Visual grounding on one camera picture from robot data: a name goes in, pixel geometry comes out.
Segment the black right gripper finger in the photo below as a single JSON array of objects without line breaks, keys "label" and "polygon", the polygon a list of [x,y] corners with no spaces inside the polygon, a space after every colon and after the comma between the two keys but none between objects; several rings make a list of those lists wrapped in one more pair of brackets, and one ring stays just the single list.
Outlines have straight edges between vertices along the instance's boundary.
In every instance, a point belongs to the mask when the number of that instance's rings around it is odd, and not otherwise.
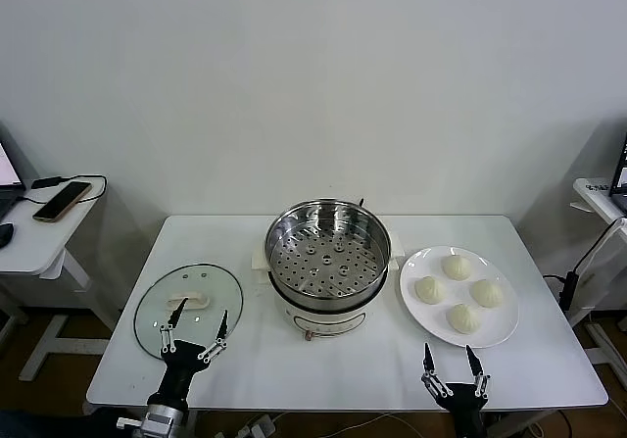
[{"label": "black right gripper finger", "polygon": [[468,363],[474,377],[474,393],[477,398],[488,398],[488,385],[491,379],[490,374],[484,372],[483,366],[479,358],[469,345],[465,346]]},{"label": "black right gripper finger", "polygon": [[424,344],[424,358],[422,364],[423,373],[421,375],[421,381],[432,398],[434,400],[452,398],[454,396],[453,391],[445,382],[442,382],[437,375],[431,350],[427,343]]}]

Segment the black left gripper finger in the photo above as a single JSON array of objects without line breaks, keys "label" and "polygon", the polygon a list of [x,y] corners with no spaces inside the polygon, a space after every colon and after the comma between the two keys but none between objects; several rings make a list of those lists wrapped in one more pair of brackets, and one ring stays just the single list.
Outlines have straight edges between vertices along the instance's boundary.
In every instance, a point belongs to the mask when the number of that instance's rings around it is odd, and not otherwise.
[{"label": "black left gripper finger", "polygon": [[160,325],[160,335],[161,335],[161,353],[174,353],[176,351],[176,347],[174,345],[174,337],[173,331],[176,329],[182,313],[184,311],[185,305],[188,301],[187,297],[184,297],[178,306],[172,311],[171,315],[166,324]]},{"label": "black left gripper finger", "polygon": [[218,356],[222,351],[227,348],[226,343],[226,334],[228,330],[228,310],[225,310],[221,319],[220,326],[217,331],[217,336],[215,341],[207,347],[204,351],[202,351],[197,359],[202,361],[204,364],[209,364],[216,356]]}]

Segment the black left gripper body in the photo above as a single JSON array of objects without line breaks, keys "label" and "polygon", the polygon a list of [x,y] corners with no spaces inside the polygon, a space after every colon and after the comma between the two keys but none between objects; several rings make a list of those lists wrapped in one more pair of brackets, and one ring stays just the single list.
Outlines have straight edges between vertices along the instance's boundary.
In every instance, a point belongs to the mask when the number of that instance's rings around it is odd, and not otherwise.
[{"label": "black left gripper body", "polygon": [[174,352],[167,348],[162,353],[166,371],[158,390],[148,398],[148,404],[187,412],[187,397],[193,376],[207,368],[204,360],[198,359],[198,355],[203,353],[205,348],[178,339],[173,341],[173,347]]}]

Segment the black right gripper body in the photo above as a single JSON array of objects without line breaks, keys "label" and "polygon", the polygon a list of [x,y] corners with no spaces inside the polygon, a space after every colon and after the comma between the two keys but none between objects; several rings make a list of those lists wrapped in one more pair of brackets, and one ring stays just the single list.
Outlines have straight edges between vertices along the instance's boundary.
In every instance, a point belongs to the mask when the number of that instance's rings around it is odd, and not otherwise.
[{"label": "black right gripper body", "polygon": [[445,397],[438,397],[438,405],[452,415],[456,437],[486,438],[481,410],[488,400],[474,383],[446,383],[446,386],[448,392]]}]

